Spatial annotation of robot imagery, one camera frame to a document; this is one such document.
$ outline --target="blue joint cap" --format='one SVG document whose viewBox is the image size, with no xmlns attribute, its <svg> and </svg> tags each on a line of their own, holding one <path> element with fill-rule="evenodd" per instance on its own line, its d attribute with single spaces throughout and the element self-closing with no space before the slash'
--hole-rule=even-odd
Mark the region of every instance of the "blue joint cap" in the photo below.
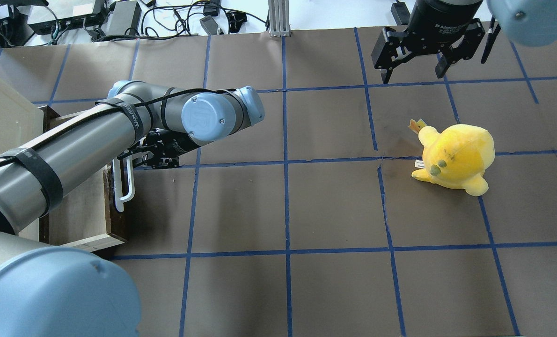
<svg viewBox="0 0 557 337">
<path fill-rule="evenodd" d="M 251 125 L 258 124 L 264 120 L 266 117 L 266 112 L 264 111 L 264 105 L 262 105 L 262 100 L 257 94 L 256 90 L 251 86 L 244 86 L 237 89 L 235 92 L 243 101 L 247 108 L 247 115 L 249 115 L 249 120 Z"/>
<path fill-rule="evenodd" d="M 112 97 L 118 95 L 127 84 L 134 83 L 134 82 L 139 82 L 139 81 L 122 80 L 122 81 L 118 81 L 118 82 L 114 83 L 114 85 L 112 86 L 112 89 L 110 89 L 110 91 L 108 91 L 108 98 L 112 98 Z"/>
<path fill-rule="evenodd" d="M 229 136 L 235 128 L 235 109 L 219 94 L 202 92 L 183 105 L 181 121 L 191 138 L 216 141 Z"/>
<path fill-rule="evenodd" d="M 138 337 L 137 287 L 118 265 L 66 247 L 0 265 L 0 337 Z"/>
</svg>

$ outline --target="black device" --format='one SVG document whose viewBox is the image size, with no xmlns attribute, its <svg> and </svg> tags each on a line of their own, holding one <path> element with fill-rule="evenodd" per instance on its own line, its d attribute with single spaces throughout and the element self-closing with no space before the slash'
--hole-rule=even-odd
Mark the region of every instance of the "black device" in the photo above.
<svg viewBox="0 0 557 337">
<path fill-rule="evenodd" d="M 142 2 L 146 7 L 154 7 L 156 5 L 156 0 L 143 0 Z"/>
<path fill-rule="evenodd" d="M 229 21 L 229 33 L 237 33 L 243 23 L 247 22 L 247 14 L 240 11 L 228 11 L 227 19 Z"/>
<path fill-rule="evenodd" d="M 381 70 L 383 83 L 389 83 L 396 66 L 415 56 L 440 53 L 435 67 L 439 79 L 452 64 L 471 59 L 484 37 L 482 23 L 473 19 L 482 1 L 417 0 L 403 32 L 383 28 L 371 55 L 374 68 Z M 460 38 L 460 45 L 453 47 Z"/>
<path fill-rule="evenodd" d="M 60 20 L 61 29 L 85 26 L 95 26 L 106 19 L 104 0 L 56 0 L 50 3 L 49 8 Z M 31 7 L 27 21 L 31 29 L 40 35 L 50 34 L 52 27 L 56 26 L 54 15 L 44 7 Z"/>
<path fill-rule="evenodd" d="M 220 7 L 220 0 L 209 0 L 209 5 L 204 6 L 204 15 L 218 16 Z"/>
<path fill-rule="evenodd" d="M 407 25 L 410 23 L 410 11 L 405 2 L 396 2 L 391 6 L 391 13 L 397 25 Z"/>
<path fill-rule="evenodd" d="M 26 15 L 13 6 L 0 6 L 0 48 L 24 45 L 32 34 Z"/>
<path fill-rule="evenodd" d="M 48 6 L 46 0 L 0 0 L 1 5 L 13 6 Z"/>
<path fill-rule="evenodd" d="M 141 17 L 141 7 L 137 1 L 114 2 L 114 11 L 106 34 L 126 35 L 137 32 L 137 24 Z"/>
<path fill-rule="evenodd" d="M 221 36 L 225 33 L 218 26 L 218 23 L 216 23 L 216 21 L 214 21 L 214 19 L 209 15 L 206 15 L 199 19 L 199 23 L 202 24 L 202 28 L 204 28 L 205 32 L 208 33 L 208 35 L 210 36 Z"/>
</svg>

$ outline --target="yellow stuffed toy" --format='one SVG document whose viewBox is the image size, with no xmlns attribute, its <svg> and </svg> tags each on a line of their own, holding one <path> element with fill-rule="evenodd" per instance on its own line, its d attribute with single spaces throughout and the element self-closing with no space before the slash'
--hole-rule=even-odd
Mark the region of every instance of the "yellow stuffed toy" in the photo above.
<svg viewBox="0 0 557 337">
<path fill-rule="evenodd" d="M 456 124 L 439 133 L 422 120 L 411 121 L 410 128 L 424 145 L 425 168 L 413 171 L 413 178 L 465 190 L 475 197 L 486 193 L 489 186 L 482 175 L 495 160 L 493 137 L 487 130 Z"/>
</svg>

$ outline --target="electrical cable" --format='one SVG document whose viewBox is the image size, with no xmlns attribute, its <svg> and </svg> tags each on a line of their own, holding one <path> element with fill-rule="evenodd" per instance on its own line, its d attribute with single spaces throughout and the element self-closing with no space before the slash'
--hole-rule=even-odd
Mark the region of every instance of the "electrical cable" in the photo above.
<svg viewBox="0 0 557 337">
<path fill-rule="evenodd" d="M 54 32 L 52 32 L 52 40 L 54 40 L 54 38 L 56 36 L 58 36 L 58 32 L 60 32 L 60 20 L 58 20 L 58 17 L 56 16 L 56 13 L 54 13 L 54 11 L 52 11 L 52 9 L 49 6 L 45 6 L 45 9 L 47 9 L 48 11 L 50 11 L 50 13 L 52 13 L 52 15 L 54 15 L 54 20 L 56 20 L 56 30 Z"/>
<path fill-rule="evenodd" d="M 143 106 L 146 106 L 146 105 L 152 105 L 152 104 L 156 104 L 158 102 L 169 100 L 171 98 L 181 96 L 181 95 L 184 95 L 184 94 L 194 94 L 194 93 L 202 93 L 202 92 L 211 92 L 211 93 L 215 93 L 215 94 L 223 94 L 225 91 L 224 90 L 214 91 L 214 90 L 209 90 L 209 89 L 204 89 L 204 88 L 188 89 L 188 90 L 182 90 L 182 91 L 174 92 L 174 93 L 169 94 L 169 95 L 160 96 L 158 98 L 154 98 L 153 100 L 149 100 L 149 101 L 146 101 L 146 102 L 139 102 L 137 104 L 134 104 L 134 106 L 135 106 L 135 108 L 143 107 Z M 101 111 L 98 111 L 98 112 L 95 112 L 95 113 L 79 115 L 78 117 L 75 117 L 74 119 L 71 119 L 71 121 L 69 121 L 69 124 L 65 128 L 63 128 L 62 130 L 58 130 L 58 132 L 52 134 L 51 136 L 45 138 L 42 141 L 36 143 L 31 148 L 33 149 L 33 151 L 37 151 L 38 149 L 44 147 L 45 145 L 52 142 L 56 138 L 59 138 L 59 137 L 63 136 L 63 134 L 69 132 L 70 130 L 72 130 L 73 128 L 75 128 L 75 127 L 77 127 L 81 124 L 85 124 L 88 121 L 92 121 L 93 119 L 95 119 L 97 117 L 102 117 L 104 115 L 108 115 L 110 113 L 120 112 L 120 111 L 122 111 L 121 107 L 110 107 L 109 109 L 104 109 L 104 110 L 101 110 Z M 0 167 L 11 164 L 15 160 L 16 160 L 16 157 L 5 158 L 5 159 L 0 161 Z"/>
<path fill-rule="evenodd" d="M 150 26 L 146 27 L 146 36 L 149 36 L 149 35 L 148 35 L 148 33 L 147 33 L 147 30 L 148 30 L 148 29 L 151 29 L 151 30 L 153 30 L 153 31 L 154 31 L 154 33 L 156 33 L 156 37 L 160 37 L 160 35 L 158 34 L 158 32 L 156 32 L 156 30 L 155 30 L 155 29 L 153 29 L 153 28 L 152 28 L 152 27 L 150 27 Z"/>
<path fill-rule="evenodd" d="M 193 8 L 201 8 L 201 7 L 205 7 L 205 6 L 216 7 L 216 8 L 218 8 L 218 9 L 221 9 L 221 10 L 225 13 L 225 16 L 227 16 L 227 11 L 235 11 L 235 12 L 238 12 L 238 13 L 244 13 L 245 15 L 249 15 L 249 16 L 253 17 L 254 19 L 257 19 L 258 21 L 264 23 L 265 25 L 267 25 L 267 23 L 268 23 L 268 21 L 264 21 L 264 20 L 260 19 L 259 17 L 255 16 L 255 15 L 253 15 L 253 14 L 251 14 L 251 13 L 247 13 L 247 12 L 244 12 L 244 11 L 241 11 L 241 10 L 238 10 L 238 9 L 231 9 L 231 8 L 226 8 L 226 7 L 223 7 L 223 6 L 217 6 L 216 4 L 211 4 L 211 3 L 210 3 L 209 1 L 207 1 L 207 0 L 198 0 L 198 1 L 196 1 L 196 2 L 193 2 L 193 4 L 190 4 L 190 5 L 160 6 L 160 7 L 154 6 L 154 7 L 150 8 L 150 9 L 148 9 L 148 10 L 143 14 L 143 18 L 145 19 L 145 18 L 147 17 L 148 13 L 150 13 L 150 12 L 153 12 L 153 15 L 155 15 L 155 10 L 156 10 L 156 9 L 160 9 L 160 10 L 172 10 L 172 11 L 174 11 L 175 15 L 177 16 L 178 21 L 180 21 L 180 23 L 182 24 L 182 26 L 183 26 L 183 28 L 184 28 L 184 32 L 186 32 L 189 36 L 192 36 L 192 34 L 191 34 L 191 28 L 190 28 L 190 26 L 189 26 L 189 18 L 190 18 L 192 15 L 194 15 L 195 13 L 191 13 L 191 10 L 192 10 Z M 180 10 L 185 10 L 185 9 L 187 9 L 187 18 L 186 18 L 185 20 L 183 20 L 183 19 L 180 17 L 180 14 L 178 13 L 178 11 L 180 11 Z M 141 25 L 140 25 L 140 29 L 139 29 L 139 31 L 141 32 L 141 34 L 145 34 L 145 31 L 144 31 L 144 29 L 145 29 L 145 28 L 144 28 L 144 19 L 142 19 Z"/>
</svg>

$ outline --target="wire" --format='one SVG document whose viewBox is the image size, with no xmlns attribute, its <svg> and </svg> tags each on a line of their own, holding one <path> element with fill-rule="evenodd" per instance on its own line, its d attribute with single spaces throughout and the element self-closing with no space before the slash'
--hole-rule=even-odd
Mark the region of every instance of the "wire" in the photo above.
<svg viewBox="0 0 557 337">
<path fill-rule="evenodd" d="M 158 102 L 169 100 L 171 98 L 181 96 L 181 95 L 184 95 L 184 94 L 194 94 L 194 93 L 201 93 L 201 92 L 211 92 L 211 93 L 215 93 L 215 94 L 225 94 L 227 91 L 226 90 L 216 90 L 216 91 L 214 91 L 214 90 L 209 90 L 209 89 L 204 89 L 204 88 L 188 89 L 188 90 L 182 90 L 182 91 L 174 92 L 172 94 L 164 95 L 164 96 L 161 96 L 161 97 L 158 97 L 158 98 L 154 98 L 153 100 L 150 100 L 150 101 L 139 102 L 139 103 L 135 104 L 134 106 L 135 106 L 135 108 L 144 107 L 146 105 L 156 104 Z M 109 115 L 110 113 L 120 112 L 120 111 L 122 111 L 121 107 L 110 107 L 109 109 L 104 109 L 104 110 L 101 110 L 101 111 L 98 111 L 98 112 L 79 115 L 79 117 L 76 117 L 75 119 L 72 119 L 71 121 L 69 121 L 69 124 L 65 128 L 63 128 L 62 130 L 58 130 L 58 132 L 55 132 L 51 136 L 41 140 L 40 142 L 33 145 L 31 148 L 34 151 L 37 151 L 38 149 L 44 147 L 48 143 L 51 143 L 56 138 L 59 138 L 59 137 L 63 136 L 63 134 L 66 134 L 67 132 L 69 132 L 70 130 L 72 130 L 73 128 L 76 128 L 77 126 L 79 126 L 81 124 L 85 124 L 86 122 L 92 121 L 93 119 L 96 119 L 97 117 L 102 117 L 102 116 L 105 116 L 105 115 Z M 16 157 L 4 158 L 3 160 L 0 161 L 0 167 L 6 166 L 8 164 L 12 164 L 15 160 L 17 160 Z"/>
<path fill-rule="evenodd" d="M 52 13 L 52 15 L 54 15 L 54 20 L 56 20 L 56 30 L 54 32 L 52 32 L 52 41 L 56 38 L 56 36 L 58 36 L 58 32 L 60 32 L 60 20 L 58 20 L 58 17 L 56 16 L 56 13 L 54 13 L 54 11 L 52 11 L 52 9 L 49 6 L 45 6 L 45 9 L 47 9 L 48 11 L 50 11 L 50 13 Z"/>
<path fill-rule="evenodd" d="M 223 7 L 223 6 L 216 5 L 216 4 L 212 4 L 212 3 L 210 3 L 210 2 L 207 1 L 207 0 L 198 0 L 198 1 L 193 2 L 193 4 L 190 4 L 190 5 L 160 6 L 160 7 L 154 6 L 154 7 L 150 8 L 150 9 L 148 9 L 148 10 L 143 14 L 143 19 L 142 19 L 142 21 L 141 21 L 141 25 L 140 25 L 139 31 L 141 32 L 141 34 L 145 34 L 145 32 L 144 32 L 144 21 L 145 21 L 145 18 L 147 17 L 147 15 L 148 15 L 148 13 L 153 12 L 154 20 L 155 20 L 157 23 L 159 23 L 161 26 L 163 26 L 163 25 L 156 19 L 156 17 L 155 17 L 155 15 L 156 15 L 155 10 L 156 10 L 156 9 L 159 9 L 159 10 L 172 10 L 172 11 L 174 11 L 174 14 L 175 14 L 176 17 L 177 17 L 177 22 L 175 22 L 175 31 L 176 31 L 177 33 L 179 33 L 179 32 L 178 32 L 178 25 L 181 24 L 182 27 L 183 27 L 183 30 L 181 30 L 181 32 L 186 32 L 187 35 L 193 36 L 193 35 L 191 34 L 191 28 L 190 28 L 190 26 L 189 26 L 189 18 L 191 18 L 191 16 L 193 16 L 193 15 L 197 15 L 197 14 L 199 14 L 199 15 L 205 15 L 205 14 L 204 14 L 204 13 L 200 13 L 200 12 L 191 13 L 191 11 L 193 10 L 193 8 L 201 8 L 201 7 L 206 7 L 206 6 L 208 6 L 208 7 L 216 7 L 216 8 L 218 8 L 218 9 L 221 9 L 221 10 L 225 13 L 225 16 L 227 17 L 227 21 L 229 22 L 229 24 L 230 24 L 230 19 L 229 19 L 228 15 L 227 15 L 227 11 L 234 11 L 234 12 L 238 12 L 238 13 L 244 13 L 245 15 L 249 15 L 250 17 L 253 17 L 254 19 L 257 19 L 258 21 L 260 21 L 260 22 L 262 22 L 262 23 L 265 23 L 265 24 L 268 23 L 268 20 L 264 21 L 264 20 L 260 19 L 259 17 L 255 16 L 255 15 L 253 15 L 253 14 L 251 14 L 251 13 L 247 13 L 247 12 L 244 12 L 244 11 L 240 11 L 240 10 L 238 10 L 238 9 L 231 9 L 231 8 L 226 8 L 226 7 Z M 180 16 L 180 14 L 178 13 L 178 11 L 180 11 L 180 10 L 185 10 L 185 9 L 187 10 L 187 17 L 186 17 L 186 19 L 183 20 L 183 18 Z"/>
<path fill-rule="evenodd" d="M 158 34 L 158 32 L 156 32 L 156 30 L 155 30 L 155 29 L 153 29 L 153 28 L 152 28 L 152 27 L 150 27 L 150 26 L 146 27 L 146 36 L 147 36 L 147 30 L 148 30 L 148 29 L 151 29 L 151 30 L 153 30 L 153 31 L 154 31 L 154 33 L 156 33 L 156 37 L 160 37 L 160 35 Z"/>
<path fill-rule="evenodd" d="M 137 28 L 135 28 L 135 27 L 129 27 L 129 28 L 125 29 L 125 32 L 124 32 L 123 34 L 124 34 L 124 35 L 127 35 L 127 32 L 131 32 L 131 30 L 134 30 L 134 31 L 135 31 L 135 35 L 136 35 L 136 36 L 139 36 L 139 30 L 137 30 Z"/>
</svg>

